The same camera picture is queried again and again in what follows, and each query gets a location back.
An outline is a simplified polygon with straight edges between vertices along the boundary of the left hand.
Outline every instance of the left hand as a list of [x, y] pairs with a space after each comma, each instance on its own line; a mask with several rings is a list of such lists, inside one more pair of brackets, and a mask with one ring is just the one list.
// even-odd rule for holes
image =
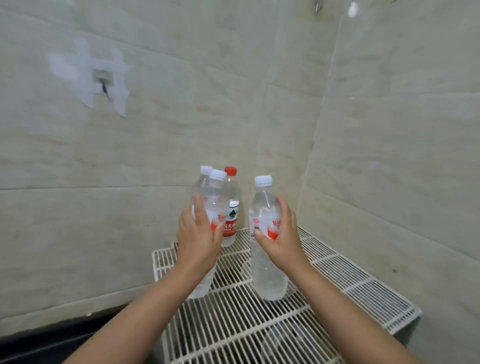
[[179, 245], [177, 265], [188, 270], [193, 269], [203, 278], [215, 265], [222, 244], [225, 222], [220, 222], [213, 232], [199, 194], [195, 197], [193, 205], [195, 218], [191, 206], [184, 209], [180, 216], [177, 231]]

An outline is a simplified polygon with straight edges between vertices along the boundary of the tiled wall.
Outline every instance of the tiled wall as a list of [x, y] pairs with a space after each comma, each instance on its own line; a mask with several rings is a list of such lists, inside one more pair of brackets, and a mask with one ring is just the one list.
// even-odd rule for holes
[[[202, 164], [273, 174], [297, 205], [343, 1], [0, 4], [0, 336], [121, 304], [153, 281]], [[126, 64], [123, 118], [50, 71]]]
[[300, 224], [424, 311], [410, 348], [480, 361], [480, 2], [346, 1]]

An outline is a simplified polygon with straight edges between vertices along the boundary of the metal grid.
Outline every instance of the metal grid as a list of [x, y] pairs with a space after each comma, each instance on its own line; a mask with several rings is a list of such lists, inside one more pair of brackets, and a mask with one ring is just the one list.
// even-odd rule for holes
[[[312, 265], [391, 334], [421, 315], [412, 302], [299, 228]], [[209, 293], [187, 300], [162, 335], [165, 363], [343, 363], [304, 296], [289, 282], [278, 301], [258, 297], [250, 235], [222, 248]], [[175, 264], [176, 244], [152, 253], [155, 281]]]

